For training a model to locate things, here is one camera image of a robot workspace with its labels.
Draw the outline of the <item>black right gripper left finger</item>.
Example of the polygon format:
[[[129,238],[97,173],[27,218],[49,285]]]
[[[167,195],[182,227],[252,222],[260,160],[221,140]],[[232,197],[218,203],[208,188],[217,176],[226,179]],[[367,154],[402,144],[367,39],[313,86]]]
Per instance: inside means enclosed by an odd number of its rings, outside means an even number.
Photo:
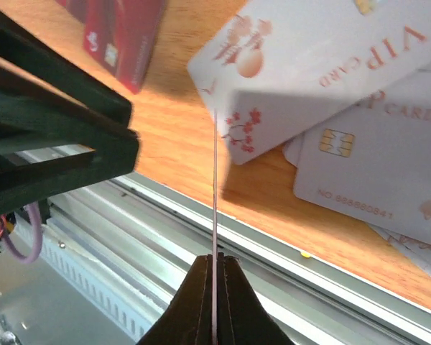
[[[0,215],[28,203],[130,173],[139,138],[131,103],[0,11],[0,58],[41,84],[0,66]],[[86,152],[14,165],[6,155],[80,144]]]

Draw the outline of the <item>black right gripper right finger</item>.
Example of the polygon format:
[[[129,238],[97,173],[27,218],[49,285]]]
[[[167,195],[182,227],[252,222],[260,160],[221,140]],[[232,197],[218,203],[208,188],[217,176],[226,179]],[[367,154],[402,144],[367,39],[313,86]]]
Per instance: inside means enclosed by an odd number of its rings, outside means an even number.
[[[238,260],[196,257],[167,310],[139,345],[288,345],[264,310]]]

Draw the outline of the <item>dark red magstripe card front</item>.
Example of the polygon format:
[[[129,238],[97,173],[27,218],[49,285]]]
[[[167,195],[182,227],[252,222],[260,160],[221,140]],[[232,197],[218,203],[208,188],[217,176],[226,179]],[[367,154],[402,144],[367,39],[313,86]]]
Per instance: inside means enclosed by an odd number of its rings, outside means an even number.
[[[211,302],[211,341],[212,345],[218,344],[218,307],[217,307],[217,256],[218,256],[218,220],[217,220],[217,202],[218,202],[218,114],[214,109],[214,127],[213,127],[213,235],[212,235],[212,302]]]

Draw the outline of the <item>red card stack right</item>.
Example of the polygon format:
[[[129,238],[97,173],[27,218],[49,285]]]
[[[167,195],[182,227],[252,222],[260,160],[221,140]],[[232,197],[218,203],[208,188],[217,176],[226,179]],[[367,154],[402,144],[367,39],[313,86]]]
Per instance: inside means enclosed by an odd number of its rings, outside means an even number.
[[[163,0],[58,2],[84,24],[84,50],[134,94],[140,92],[147,74],[166,3]]]

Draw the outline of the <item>white card front right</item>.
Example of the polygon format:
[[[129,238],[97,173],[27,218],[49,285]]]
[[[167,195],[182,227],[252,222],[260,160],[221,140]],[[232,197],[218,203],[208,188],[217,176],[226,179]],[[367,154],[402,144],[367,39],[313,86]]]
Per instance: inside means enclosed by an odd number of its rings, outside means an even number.
[[[431,64],[300,134],[298,198],[431,245]]]

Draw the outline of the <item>white card centre pile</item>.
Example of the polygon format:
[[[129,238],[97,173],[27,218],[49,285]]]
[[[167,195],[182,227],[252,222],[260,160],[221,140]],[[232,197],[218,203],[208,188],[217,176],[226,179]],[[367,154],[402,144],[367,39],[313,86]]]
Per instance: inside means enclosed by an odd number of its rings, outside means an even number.
[[[244,164],[431,63],[431,1],[249,1],[187,69]]]

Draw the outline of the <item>aluminium front rail frame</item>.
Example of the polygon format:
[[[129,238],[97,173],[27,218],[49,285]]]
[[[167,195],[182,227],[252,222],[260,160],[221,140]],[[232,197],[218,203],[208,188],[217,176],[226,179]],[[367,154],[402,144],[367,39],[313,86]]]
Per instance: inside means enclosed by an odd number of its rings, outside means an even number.
[[[49,198],[50,218],[165,312],[199,255],[212,250],[209,207],[138,173]],[[296,344],[431,344],[431,310],[233,217],[218,215],[220,252],[238,260],[259,302]]]

